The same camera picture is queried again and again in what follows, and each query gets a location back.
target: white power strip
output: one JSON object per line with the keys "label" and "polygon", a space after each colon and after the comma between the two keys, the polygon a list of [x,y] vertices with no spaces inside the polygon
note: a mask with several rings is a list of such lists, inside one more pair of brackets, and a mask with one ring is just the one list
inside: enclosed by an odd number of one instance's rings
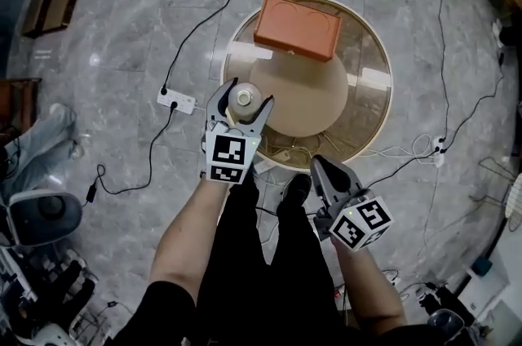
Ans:
{"label": "white power strip", "polygon": [[164,95],[161,94],[160,89],[157,93],[157,102],[169,108],[173,102],[177,102],[178,106],[176,107],[176,110],[188,115],[192,115],[194,112],[194,106],[196,105],[196,100],[193,97],[172,91],[171,89],[167,89],[166,94]]}

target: glass tabletop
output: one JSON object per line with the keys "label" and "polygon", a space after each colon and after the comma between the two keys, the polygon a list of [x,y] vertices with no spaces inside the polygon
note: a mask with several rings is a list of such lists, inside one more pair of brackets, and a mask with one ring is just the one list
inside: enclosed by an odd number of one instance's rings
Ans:
{"label": "glass tabletop", "polygon": [[[382,43],[370,26],[355,12],[330,0],[292,1],[342,19],[334,58],[326,63],[304,60],[302,56],[288,51],[254,43],[254,28],[259,16],[257,11],[243,21],[232,37],[227,56],[223,61],[221,82],[238,77],[239,82],[255,83],[259,81],[259,72],[265,73],[270,68],[277,72],[279,68],[274,68],[275,66],[289,64],[300,68],[310,65],[308,69],[335,71],[332,73],[335,80],[330,82],[341,83],[328,86],[334,87],[332,92],[340,97],[329,100],[328,92],[323,92],[322,98],[320,94],[315,96],[320,98],[317,101],[321,103],[320,113],[323,114],[319,116],[322,122],[318,122],[318,125],[314,123],[314,126],[308,128],[315,131],[315,134],[293,137],[270,127],[271,120],[278,114],[277,96],[271,118],[263,129],[259,152],[285,168],[305,171],[310,168],[310,161],[315,154],[346,162],[372,142],[382,128],[390,107],[392,73]],[[270,81],[265,81],[263,86],[263,89],[260,88],[263,97],[268,97]],[[317,91],[302,89],[301,96],[304,101],[309,100],[308,93],[311,92],[310,95],[313,95],[313,92]],[[340,108],[336,106],[339,99],[342,101]],[[307,121],[307,109],[302,112],[304,122]],[[236,121],[232,113],[228,114],[233,121]],[[272,121],[272,124],[281,130],[279,123]]]}

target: black t-shirt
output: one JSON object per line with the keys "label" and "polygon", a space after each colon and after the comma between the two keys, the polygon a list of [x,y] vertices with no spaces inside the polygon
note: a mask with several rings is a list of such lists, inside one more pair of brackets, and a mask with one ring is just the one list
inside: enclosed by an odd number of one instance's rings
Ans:
{"label": "black t-shirt", "polygon": [[[135,315],[113,340],[106,346],[123,346],[130,344],[179,345],[183,338],[191,339],[195,327],[196,307],[190,294],[180,286],[170,282],[154,282],[151,284],[141,301]],[[314,326],[314,322],[303,321],[301,333],[270,333],[270,316],[264,322],[259,322],[259,331],[244,332],[237,327],[237,339],[233,344],[250,346],[253,344],[316,344],[316,345],[407,345],[441,346],[436,329],[429,326],[404,326],[388,331],[378,339],[371,338],[355,329],[346,329],[342,338],[331,340],[324,328]],[[295,341],[278,341],[279,339]]]}

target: marble floor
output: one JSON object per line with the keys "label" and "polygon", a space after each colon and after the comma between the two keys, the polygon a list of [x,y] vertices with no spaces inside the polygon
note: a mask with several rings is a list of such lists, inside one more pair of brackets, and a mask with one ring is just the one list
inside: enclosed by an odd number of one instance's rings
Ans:
{"label": "marble floor", "polygon": [[[440,80],[442,40],[437,18],[440,0],[339,0],[362,14],[378,32],[391,57],[394,97],[383,131],[372,149],[410,149],[422,134],[444,132],[445,99]],[[59,101],[78,114],[77,137],[86,155],[54,175],[60,184],[85,199],[103,162],[112,189],[147,178],[152,137],[166,123],[168,109],[156,96],[177,46],[200,20],[224,0],[78,0],[71,25],[35,41],[20,38],[11,51],[9,74],[40,76],[42,115]],[[219,16],[187,42],[170,77],[169,87],[193,95],[203,106],[219,85],[223,49],[237,24],[262,0],[232,0]],[[449,136],[482,95],[499,78],[491,23],[497,13],[488,0],[444,0],[445,79],[450,102]],[[39,51],[48,59],[39,58]],[[495,99],[485,100],[461,129],[444,165],[413,162],[389,180],[376,184],[395,215],[386,240],[371,247],[382,268],[400,271],[399,290],[414,282],[446,279],[455,286],[464,268],[495,233],[501,211],[477,205],[469,195],[498,196],[506,183],[477,167],[491,156],[509,156],[515,126],[517,72],[507,63]],[[200,137],[202,111],[177,113],[153,149],[153,182],[143,191],[107,196],[103,191],[85,208],[71,243],[100,278],[93,307],[118,300],[134,309],[147,286],[159,237],[194,189],[204,161]],[[359,157],[350,162],[363,183],[393,172],[404,158]],[[272,169],[259,180],[259,205],[274,209],[291,173]],[[319,206],[315,194],[307,209]],[[268,239],[274,217],[260,217],[259,232]],[[271,258],[276,237],[264,249]],[[335,282],[340,272],[332,247],[323,243]],[[414,287],[407,290],[414,293]],[[411,295],[405,300],[410,321],[422,314]],[[125,309],[108,310],[113,328],[128,318]]]}

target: brown leather box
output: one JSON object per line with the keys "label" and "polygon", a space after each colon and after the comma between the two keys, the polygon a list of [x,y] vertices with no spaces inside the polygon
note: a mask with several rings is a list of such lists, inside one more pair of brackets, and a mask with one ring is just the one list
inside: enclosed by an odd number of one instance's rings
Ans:
{"label": "brown leather box", "polygon": [[254,41],[326,62],[335,53],[341,18],[287,0],[264,0]]}

